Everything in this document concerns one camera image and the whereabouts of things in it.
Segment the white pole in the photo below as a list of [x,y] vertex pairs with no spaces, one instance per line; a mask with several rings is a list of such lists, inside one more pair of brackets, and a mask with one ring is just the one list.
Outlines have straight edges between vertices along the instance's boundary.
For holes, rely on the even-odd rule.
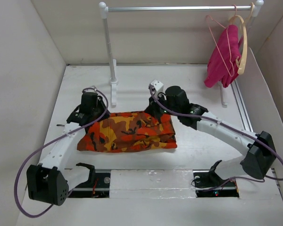
[[114,83],[114,82],[117,82],[117,78],[115,76],[115,70],[114,70],[114,65],[113,65],[113,56],[112,56],[111,43],[110,43],[110,37],[109,37],[109,28],[108,28],[108,22],[107,22],[108,7],[106,6],[105,2],[100,2],[99,8],[100,8],[100,15],[102,17],[103,24],[104,24],[104,30],[105,30],[106,48],[107,48],[109,67],[110,67],[110,73],[111,73],[110,82]]

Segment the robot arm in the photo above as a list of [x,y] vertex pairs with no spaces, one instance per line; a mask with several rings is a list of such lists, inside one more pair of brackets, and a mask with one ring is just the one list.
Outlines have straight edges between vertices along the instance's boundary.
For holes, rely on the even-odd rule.
[[[85,135],[80,129],[97,119],[105,111],[105,104],[95,92],[84,92],[81,104],[67,119],[64,139],[57,141],[49,154],[38,165],[31,165],[26,172],[29,198],[54,205],[62,205],[69,191],[81,183],[95,182],[94,166],[78,163],[73,169],[65,170],[71,154]],[[109,117],[107,112],[102,119]]]
[[[254,142],[253,139],[240,134],[239,131],[243,131],[275,149],[270,134],[264,131],[261,134],[256,134],[236,128],[222,121],[205,107],[190,103],[185,91],[179,86],[171,86],[163,93],[163,83],[154,80],[150,84],[150,91],[155,99],[171,111],[166,111],[156,103],[153,97],[150,97],[149,106],[146,109],[147,113],[158,120],[160,120],[161,115],[164,113],[177,115],[177,118],[183,125],[208,133],[234,147],[241,153],[241,156],[238,158],[215,162],[206,175],[205,180],[210,181],[207,184],[218,186],[227,178],[245,174],[256,179],[263,179],[265,177],[275,157],[267,149]],[[182,114],[188,114],[191,117],[186,117]]]

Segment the folded clothing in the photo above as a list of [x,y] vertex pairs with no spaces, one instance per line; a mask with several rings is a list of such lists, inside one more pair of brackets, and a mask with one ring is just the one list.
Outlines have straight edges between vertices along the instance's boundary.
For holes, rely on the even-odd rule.
[[171,116],[164,114],[160,121],[145,112],[111,113],[89,128],[77,149],[121,153],[177,148]]

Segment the cable clip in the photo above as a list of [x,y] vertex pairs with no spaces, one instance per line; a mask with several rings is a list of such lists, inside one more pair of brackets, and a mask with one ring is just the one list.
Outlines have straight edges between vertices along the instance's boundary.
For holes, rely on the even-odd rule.
[[70,133],[70,132],[71,132],[71,130],[66,133],[67,137],[71,137],[72,136],[73,133]]
[[221,123],[222,123],[222,120],[218,120],[218,118],[216,118],[217,119],[217,125],[220,125]]
[[98,92],[98,88],[96,86],[90,86],[91,89],[93,89],[95,92]]

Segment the white table surface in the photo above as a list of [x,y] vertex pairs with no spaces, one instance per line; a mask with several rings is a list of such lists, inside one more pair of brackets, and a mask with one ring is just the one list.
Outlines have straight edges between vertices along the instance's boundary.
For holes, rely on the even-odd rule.
[[[242,127],[231,88],[222,107],[219,87],[208,89],[203,80],[206,65],[118,66],[117,107],[111,112],[144,110],[153,79],[181,86],[190,102],[200,104],[227,122]],[[46,142],[59,136],[68,115],[80,104],[81,90],[95,85],[110,100],[108,66],[68,66],[51,118]],[[44,216],[29,219],[20,214],[23,225],[153,225],[153,226],[283,226],[283,201],[272,180],[264,184],[237,180],[240,198],[195,198],[190,185],[192,169],[209,169],[217,160],[239,156],[239,152],[216,138],[185,127],[173,117],[178,148],[140,153],[93,153],[74,151],[67,168],[78,162],[96,169],[111,169],[109,199],[67,199]],[[43,150],[41,159],[51,147]],[[38,213],[48,206],[32,201],[26,193],[23,207]]]

